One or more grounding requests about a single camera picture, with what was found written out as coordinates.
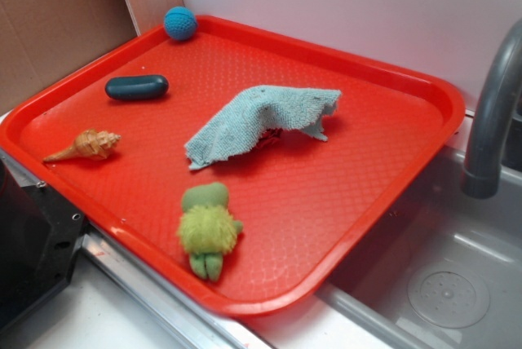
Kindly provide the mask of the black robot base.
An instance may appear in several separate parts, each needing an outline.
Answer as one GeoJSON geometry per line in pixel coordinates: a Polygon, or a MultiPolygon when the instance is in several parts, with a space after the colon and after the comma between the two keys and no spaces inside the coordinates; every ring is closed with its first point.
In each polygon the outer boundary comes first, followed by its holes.
{"type": "Polygon", "coordinates": [[[86,216],[53,187],[21,186],[1,164],[1,331],[72,279],[86,216]]]}

